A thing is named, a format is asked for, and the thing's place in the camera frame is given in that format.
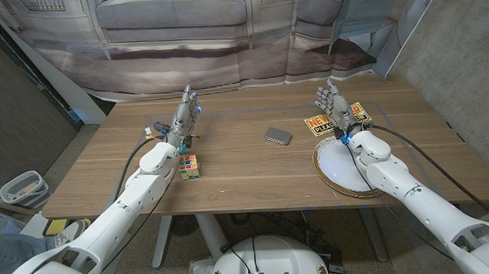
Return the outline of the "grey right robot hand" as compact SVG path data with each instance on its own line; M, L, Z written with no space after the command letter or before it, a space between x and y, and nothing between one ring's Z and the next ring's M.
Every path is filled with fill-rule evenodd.
M327 87L319 87L316 95L315 105L330 117L335 128L348 136L362 131L361 123L355 119L347 99L340 93L332 79L328 78Z

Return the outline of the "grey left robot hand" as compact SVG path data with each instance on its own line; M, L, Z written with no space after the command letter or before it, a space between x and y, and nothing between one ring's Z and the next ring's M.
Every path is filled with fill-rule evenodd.
M180 147L183 140L193 135L193 129L201 111L196 92L192 92L191 85L186 85L182 102L174 113L167 133L167 142L175 147Z

